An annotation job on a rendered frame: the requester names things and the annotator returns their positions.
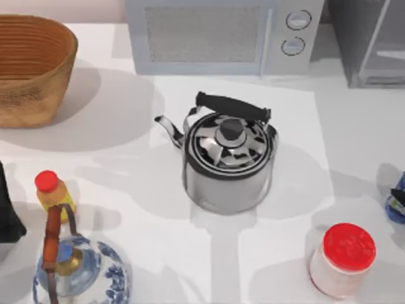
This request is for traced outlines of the white jar with red lid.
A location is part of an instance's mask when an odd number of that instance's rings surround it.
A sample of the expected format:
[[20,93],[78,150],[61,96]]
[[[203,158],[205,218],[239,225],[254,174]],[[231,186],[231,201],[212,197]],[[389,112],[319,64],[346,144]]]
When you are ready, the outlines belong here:
[[309,277],[325,295],[352,296],[362,285],[377,256],[377,246],[362,227],[341,222],[329,227],[309,261]]

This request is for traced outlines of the yellow bottle with red cap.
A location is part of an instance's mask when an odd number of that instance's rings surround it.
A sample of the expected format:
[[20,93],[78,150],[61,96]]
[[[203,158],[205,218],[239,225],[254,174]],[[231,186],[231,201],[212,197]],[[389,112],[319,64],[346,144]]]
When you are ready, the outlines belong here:
[[45,212],[48,212],[50,207],[63,203],[67,203],[73,213],[76,212],[76,204],[70,196],[66,184],[59,179],[54,171],[41,171],[35,177],[34,182],[37,188],[37,197]]

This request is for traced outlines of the woven brown basket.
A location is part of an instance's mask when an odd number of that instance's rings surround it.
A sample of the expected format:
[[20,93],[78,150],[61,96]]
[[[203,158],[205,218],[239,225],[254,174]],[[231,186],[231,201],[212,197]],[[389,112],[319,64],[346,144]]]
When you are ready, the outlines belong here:
[[78,50],[60,22],[0,14],[0,128],[49,124],[66,94]]

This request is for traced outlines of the pale microwave oven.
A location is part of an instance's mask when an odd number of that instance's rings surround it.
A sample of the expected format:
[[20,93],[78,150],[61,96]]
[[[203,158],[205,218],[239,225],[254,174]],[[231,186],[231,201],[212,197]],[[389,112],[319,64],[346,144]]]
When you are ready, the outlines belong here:
[[[125,0],[135,70],[143,75],[299,75],[309,65],[325,0]],[[306,10],[303,30],[286,24]],[[284,40],[302,38],[297,56]]]

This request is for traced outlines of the microwave knob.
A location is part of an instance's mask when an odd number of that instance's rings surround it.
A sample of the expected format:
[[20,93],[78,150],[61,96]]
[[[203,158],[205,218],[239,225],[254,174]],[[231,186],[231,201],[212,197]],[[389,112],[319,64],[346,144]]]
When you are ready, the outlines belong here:
[[304,51],[305,47],[306,43],[302,38],[294,37],[283,41],[281,51],[286,56],[297,56]]
[[286,24],[291,30],[303,30],[311,23],[311,14],[306,10],[291,12],[286,18]]

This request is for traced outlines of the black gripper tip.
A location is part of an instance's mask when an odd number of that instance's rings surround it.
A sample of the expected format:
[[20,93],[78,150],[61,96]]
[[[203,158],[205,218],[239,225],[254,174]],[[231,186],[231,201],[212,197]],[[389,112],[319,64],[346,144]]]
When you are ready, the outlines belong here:
[[27,229],[11,202],[3,163],[0,161],[0,244],[17,243],[26,233]]

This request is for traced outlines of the blue and white teapot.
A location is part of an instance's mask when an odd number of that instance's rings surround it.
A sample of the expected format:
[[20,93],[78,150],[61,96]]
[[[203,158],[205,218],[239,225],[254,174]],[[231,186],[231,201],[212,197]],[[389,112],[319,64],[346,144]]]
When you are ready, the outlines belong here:
[[34,304],[130,304],[130,280],[118,253],[77,231],[66,205],[48,209],[42,254],[33,283]]

